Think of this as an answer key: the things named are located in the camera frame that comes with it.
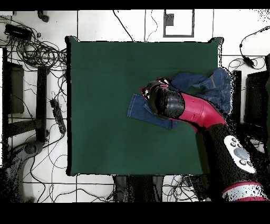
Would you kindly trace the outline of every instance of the black cable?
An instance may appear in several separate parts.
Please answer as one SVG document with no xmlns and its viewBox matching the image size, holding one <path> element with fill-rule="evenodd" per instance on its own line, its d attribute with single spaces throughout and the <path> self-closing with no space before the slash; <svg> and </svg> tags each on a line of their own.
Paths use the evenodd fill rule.
<svg viewBox="0 0 270 224">
<path fill-rule="evenodd" d="M 68 156 L 68 155 L 65 155 L 65 154 L 63 154 L 63 155 L 60 155 L 60 156 L 58 156 L 58 158 L 55 160 L 55 162 L 53 163 L 52 161 L 52 164 L 53 164 L 53 169 L 54 169 L 54 167 L 56 166 L 55 165 L 55 163 L 56 163 L 56 161 L 61 157 L 61 156 Z M 67 166 L 66 167 L 58 167 L 58 166 L 56 166 L 57 168 L 60 168 L 60 169 L 64 169 L 64 168 L 67 168 Z M 52 200 L 52 202 L 53 202 L 53 189 L 52 189 L 52 193 L 51 193 L 51 200 Z"/>
<path fill-rule="evenodd" d="M 131 37 L 131 35 L 129 34 L 129 32 L 127 31 L 127 29 L 124 27 L 124 25 L 122 24 L 121 20 L 119 19 L 119 17 L 116 15 L 116 13 L 113 10 L 114 15 L 116 16 L 116 18 L 118 19 L 118 21 L 121 23 L 121 25 L 123 26 L 124 30 L 126 31 L 126 33 L 129 35 L 130 39 L 134 42 L 133 38 Z"/>
<path fill-rule="evenodd" d="M 262 59 L 264 60 L 264 64 L 263 64 L 263 66 L 260 67 L 260 68 L 255 68 L 255 67 L 258 65 L 257 59 L 259 59 L 259 58 L 262 58 Z M 242 59 L 242 58 L 237 58 L 237 59 L 234 59 L 233 61 L 231 61 L 231 62 L 229 63 L 228 69 L 229 69 L 229 68 L 235 68 L 234 70 L 236 70 L 236 69 L 238 69 L 240 66 L 244 65 L 245 62 L 241 63 L 241 60 L 244 60 L 244 59 Z M 253 61 L 253 60 L 256 61 L 256 65 L 254 65 L 253 69 L 259 70 L 259 69 L 262 69 L 262 68 L 264 67 L 264 65 L 265 65 L 265 59 L 264 59 L 263 57 L 256 57 L 256 58 L 251 59 L 251 60 L 252 60 L 252 61 Z M 239 65 L 237 65 L 237 66 L 231 66 L 231 63 L 233 63 L 234 61 L 238 61 L 238 62 L 239 62 Z"/>
<path fill-rule="evenodd" d="M 156 32 L 156 31 L 157 31 L 157 29 L 158 29 L 158 24 L 157 24 L 156 20 L 154 20 L 154 22 L 156 23 L 157 27 L 156 27 L 156 30 L 152 31 L 152 33 Z"/>
<path fill-rule="evenodd" d="M 25 141 L 24 141 L 24 143 L 26 143 L 26 141 L 29 139 L 29 138 L 31 138 L 33 135 L 31 135 L 31 136 L 29 136 Z"/>
<path fill-rule="evenodd" d="M 32 163 L 32 166 L 31 166 L 31 168 L 30 168 L 30 174 L 31 174 L 32 178 L 34 178 L 37 182 L 43 184 L 43 186 L 44 186 L 44 190 L 43 190 L 42 194 L 40 195 L 40 197 L 38 198 L 38 200 L 37 200 L 37 202 L 36 202 L 36 203 L 38 203 L 39 200 L 40 200 L 40 198 L 41 198 L 41 196 L 44 194 L 44 192 L 45 192 L 45 190 L 46 190 L 46 186 L 45 186 L 45 184 L 44 184 L 43 182 L 41 182 L 40 180 L 38 180 L 37 178 L 35 178 L 34 175 L 32 174 L 32 168 L 33 168 L 33 166 L 34 166 L 34 163 L 35 163 L 35 156 L 34 156 L 34 161 L 33 161 L 33 163 Z"/>
<path fill-rule="evenodd" d="M 53 201 L 53 203 L 55 203 L 55 201 L 57 200 L 57 198 L 58 198 L 59 196 L 61 196 L 61 195 L 66 195 L 66 194 L 71 194 L 71 193 L 74 193 L 75 191 L 78 191 L 78 190 L 81 190 L 81 191 L 85 192 L 86 194 L 88 194 L 88 195 L 90 195 L 90 196 L 93 196 L 93 197 L 99 199 L 100 201 L 108 202 L 108 201 L 106 201 L 106 198 L 105 198 L 105 197 L 98 197 L 98 196 L 96 196 L 96 195 L 94 195 L 94 194 L 88 193 L 87 191 L 85 191 L 85 190 L 82 189 L 82 188 L 78 188 L 77 190 L 74 190 L 74 191 L 71 191 L 71 192 L 68 192 L 68 193 L 62 193 L 62 194 L 57 195 L 57 197 L 55 198 L 55 200 Z"/>
<path fill-rule="evenodd" d="M 244 61 L 249 67 L 251 67 L 251 68 L 253 68 L 253 69 L 258 70 L 258 68 L 254 68 L 254 62 L 253 62 L 253 59 L 250 59 L 249 57 L 243 55 L 243 53 L 242 53 L 243 41 L 244 41 L 247 37 L 249 37 L 249 36 L 251 36 L 251 35 L 255 35 L 255 34 L 258 33 L 258 32 L 263 32 L 263 31 L 266 31 L 266 30 L 268 30 L 268 29 L 270 29 L 270 26 L 267 26 L 267 27 L 262 28 L 262 29 L 260 29 L 260 30 L 258 30 L 258 31 L 256 31 L 256 32 L 254 32 L 254 33 L 252 33 L 252 34 L 249 34 L 248 36 L 246 36 L 246 37 L 244 37 L 244 38 L 242 39 L 242 41 L 241 41 L 241 43 L 240 43 L 240 45 L 239 45 L 239 49 L 240 49 L 240 53 L 241 53 L 241 55 L 242 55 L 242 57 L 243 57 L 243 61 Z"/>
</svg>

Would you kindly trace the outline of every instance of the green table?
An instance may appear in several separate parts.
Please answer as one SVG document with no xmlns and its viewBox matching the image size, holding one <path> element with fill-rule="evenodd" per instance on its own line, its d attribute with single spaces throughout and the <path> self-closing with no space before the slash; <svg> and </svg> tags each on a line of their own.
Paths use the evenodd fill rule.
<svg viewBox="0 0 270 224">
<path fill-rule="evenodd" d="M 71 51 L 70 174 L 202 174 L 195 131 L 128 118 L 133 93 L 177 72 L 210 76 L 222 38 L 196 42 L 78 42 Z"/>
</svg>

